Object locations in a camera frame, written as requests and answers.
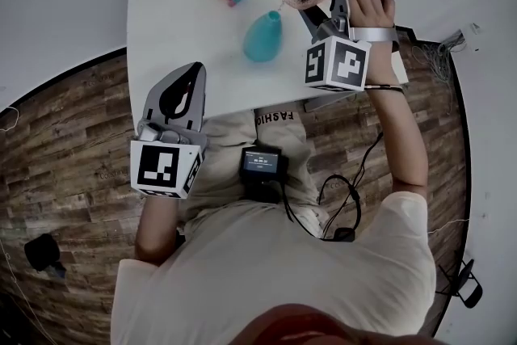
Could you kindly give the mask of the person's right hand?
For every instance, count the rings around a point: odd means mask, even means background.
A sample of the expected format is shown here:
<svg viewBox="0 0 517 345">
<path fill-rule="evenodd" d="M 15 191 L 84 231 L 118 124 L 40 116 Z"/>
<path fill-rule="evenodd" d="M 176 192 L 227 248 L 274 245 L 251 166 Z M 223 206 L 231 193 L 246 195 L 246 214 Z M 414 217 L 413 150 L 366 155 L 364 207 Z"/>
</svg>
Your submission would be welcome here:
<svg viewBox="0 0 517 345">
<path fill-rule="evenodd" d="M 348 0 L 352 27 L 394 28 L 394 0 Z"/>
</svg>

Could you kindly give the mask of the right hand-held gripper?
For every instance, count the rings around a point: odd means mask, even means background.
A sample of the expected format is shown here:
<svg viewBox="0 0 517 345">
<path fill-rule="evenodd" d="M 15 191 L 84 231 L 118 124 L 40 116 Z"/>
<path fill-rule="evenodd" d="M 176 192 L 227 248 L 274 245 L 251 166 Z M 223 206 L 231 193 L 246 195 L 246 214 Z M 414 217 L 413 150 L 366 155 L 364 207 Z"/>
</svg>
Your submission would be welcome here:
<svg viewBox="0 0 517 345">
<path fill-rule="evenodd" d="M 331 19 L 319 6 L 299 11 L 311 35 L 306 52 L 305 85 L 332 92 L 389 90 L 386 84 L 368 85 L 369 56 L 374 43 L 390 43 L 398 50 L 395 28 L 352 27 L 347 0 L 331 0 Z"/>
</svg>

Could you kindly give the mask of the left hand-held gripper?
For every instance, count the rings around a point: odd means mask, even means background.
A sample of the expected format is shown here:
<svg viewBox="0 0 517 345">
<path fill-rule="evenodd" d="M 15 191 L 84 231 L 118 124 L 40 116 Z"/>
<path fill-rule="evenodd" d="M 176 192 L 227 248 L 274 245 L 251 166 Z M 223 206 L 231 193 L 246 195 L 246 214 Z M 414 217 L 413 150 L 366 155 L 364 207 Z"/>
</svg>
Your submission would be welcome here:
<svg viewBox="0 0 517 345">
<path fill-rule="evenodd" d="M 186 199 L 205 159 L 206 69 L 193 62 L 167 74 L 148 93 L 131 141 L 131 187 L 147 196 Z"/>
</svg>

